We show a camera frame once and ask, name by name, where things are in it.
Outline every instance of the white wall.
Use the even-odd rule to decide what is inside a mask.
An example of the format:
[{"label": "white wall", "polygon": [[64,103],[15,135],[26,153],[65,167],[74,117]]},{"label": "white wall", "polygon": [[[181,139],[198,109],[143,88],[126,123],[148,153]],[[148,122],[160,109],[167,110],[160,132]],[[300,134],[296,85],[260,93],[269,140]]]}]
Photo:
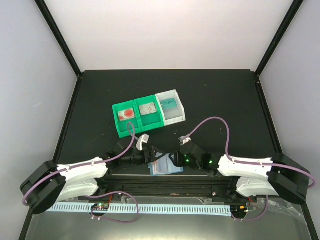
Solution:
[{"label": "white wall", "polygon": [[33,0],[0,9],[0,238],[17,240],[20,184],[52,160],[76,76]]},{"label": "white wall", "polygon": [[293,0],[46,0],[80,69],[258,67]]},{"label": "white wall", "polygon": [[[261,75],[283,151],[320,182],[320,1],[306,0]],[[320,230],[320,184],[308,192]]]}]

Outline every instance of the black table surface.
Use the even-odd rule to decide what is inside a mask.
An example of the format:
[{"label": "black table surface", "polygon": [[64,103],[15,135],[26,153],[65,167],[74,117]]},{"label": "black table surface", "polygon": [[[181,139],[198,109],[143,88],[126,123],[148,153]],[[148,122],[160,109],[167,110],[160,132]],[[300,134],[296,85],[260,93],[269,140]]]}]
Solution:
[{"label": "black table surface", "polygon": [[[150,145],[168,153],[179,150],[180,136],[202,120],[218,116],[230,128],[230,155],[266,158],[275,152],[250,70],[87,70],[58,164],[87,161],[115,146],[119,136],[113,104],[174,89],[186,121],[148,131]],[[226,139],[226,127],[219,120],[205,123],[192,135],[192,141],[208,152],[224,153]],[[149,173],[146,166],[132,171]]]}]

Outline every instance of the white storage bin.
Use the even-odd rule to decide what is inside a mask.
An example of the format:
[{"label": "white storage bin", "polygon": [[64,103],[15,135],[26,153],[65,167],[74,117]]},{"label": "white storage bin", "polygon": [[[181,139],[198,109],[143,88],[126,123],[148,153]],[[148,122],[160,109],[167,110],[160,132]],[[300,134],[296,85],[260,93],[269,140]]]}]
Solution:
[{"label": "white storage bin", "polygon": [[[177,124],[186,120],[185,109],[176,90],[161,92],[156,94],[155,97],[160,106],[165,126]],[[161,102],[169,99],[174,99],[177,106],[169,109],[163,109]]]}]

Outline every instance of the teal label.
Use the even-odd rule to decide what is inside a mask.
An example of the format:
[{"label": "teal label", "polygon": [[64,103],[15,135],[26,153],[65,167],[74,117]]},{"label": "teal label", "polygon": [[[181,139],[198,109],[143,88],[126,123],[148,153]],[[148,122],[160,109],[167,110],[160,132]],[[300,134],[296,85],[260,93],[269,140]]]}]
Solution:
[{"label": "teal label", "polygon": [[160,101],[161,107],[163,110],[173,109],[177,107],[177,102],[174,98],[169,98],[166,100]]}]

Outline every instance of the blue object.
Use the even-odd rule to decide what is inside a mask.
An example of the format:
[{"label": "blue object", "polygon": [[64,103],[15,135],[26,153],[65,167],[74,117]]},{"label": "blue object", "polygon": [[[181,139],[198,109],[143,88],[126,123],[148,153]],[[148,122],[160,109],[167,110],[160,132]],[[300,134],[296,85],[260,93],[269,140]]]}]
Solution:
[{"label": "blue object", "polygon": [[153,176],[161,176],[161,175],[169,175],[182,173],[184,171],[183,167],[176,167],[169,158],[169,154],[166,154],[164,157],[160,158],[157,161],[150,162],[148,164],[148,168],[150,169],[150,175]]}]

